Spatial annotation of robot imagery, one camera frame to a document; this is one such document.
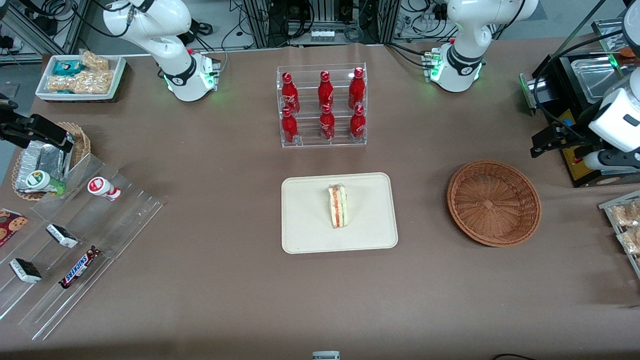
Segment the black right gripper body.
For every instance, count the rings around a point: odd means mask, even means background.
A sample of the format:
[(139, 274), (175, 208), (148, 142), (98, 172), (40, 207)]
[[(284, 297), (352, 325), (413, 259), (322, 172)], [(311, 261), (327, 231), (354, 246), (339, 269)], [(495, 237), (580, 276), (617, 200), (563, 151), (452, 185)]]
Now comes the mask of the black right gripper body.
[(9, 116), (1, 119), (1, 132), (14, 132), (19, 136), (19, 143), (30, 143), (30, 141), (47, 142), (45, 136), (36, 132), (32, 127), (31, 118)]

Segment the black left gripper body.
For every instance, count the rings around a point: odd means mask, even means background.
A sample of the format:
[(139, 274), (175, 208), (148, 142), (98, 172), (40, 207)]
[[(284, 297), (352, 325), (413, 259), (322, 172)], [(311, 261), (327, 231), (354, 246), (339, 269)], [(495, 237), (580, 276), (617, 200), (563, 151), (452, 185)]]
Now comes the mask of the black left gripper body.
[(587, 125), (549, 125), (551, 140), (546, 144), (546, 150), (564, 150), (573, 146), (597, 147), (601, 144), (601, 137), (596, 135)]

